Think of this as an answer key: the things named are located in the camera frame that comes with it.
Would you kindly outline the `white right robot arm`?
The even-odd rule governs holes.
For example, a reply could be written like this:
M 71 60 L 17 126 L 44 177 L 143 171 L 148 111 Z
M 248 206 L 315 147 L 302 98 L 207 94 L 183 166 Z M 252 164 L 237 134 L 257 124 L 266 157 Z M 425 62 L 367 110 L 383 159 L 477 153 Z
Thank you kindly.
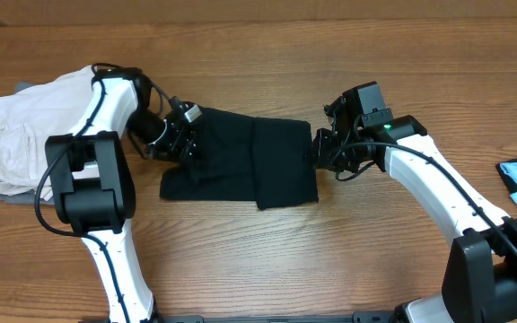
M 509 322 L 517 319 L 517 218 L 479 194 L 413 117 L 321 128 L 318 168 L 353 176 L 375 165 L 426 210 L 450 246 L 441 290 L 399 305 L 391 322 Z

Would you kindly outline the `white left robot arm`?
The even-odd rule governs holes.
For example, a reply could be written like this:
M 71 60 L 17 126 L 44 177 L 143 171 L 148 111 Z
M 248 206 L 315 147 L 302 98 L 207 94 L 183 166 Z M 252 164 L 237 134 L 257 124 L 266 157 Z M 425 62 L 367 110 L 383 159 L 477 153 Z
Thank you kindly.
M 82 240 L 109 303 L 109 322 L 161 322 L 132 234 L 136 191 L 121 138 L 138 137 L 146 159 L 191 162 L 202 109 L 168 96 L 137 67 L 95 63 L 92 99 L 78 123 L 45 143 L 57 217 Z

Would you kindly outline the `black t-shirt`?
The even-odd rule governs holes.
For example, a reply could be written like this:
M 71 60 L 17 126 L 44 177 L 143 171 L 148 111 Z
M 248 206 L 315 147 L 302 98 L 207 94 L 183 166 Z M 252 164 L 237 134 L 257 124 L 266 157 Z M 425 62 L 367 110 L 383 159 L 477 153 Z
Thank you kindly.
M 250 201 L 258 209 L 319 201 L 311 124 L 202 109 L 200 156 L 162 174 L 160 198 Z

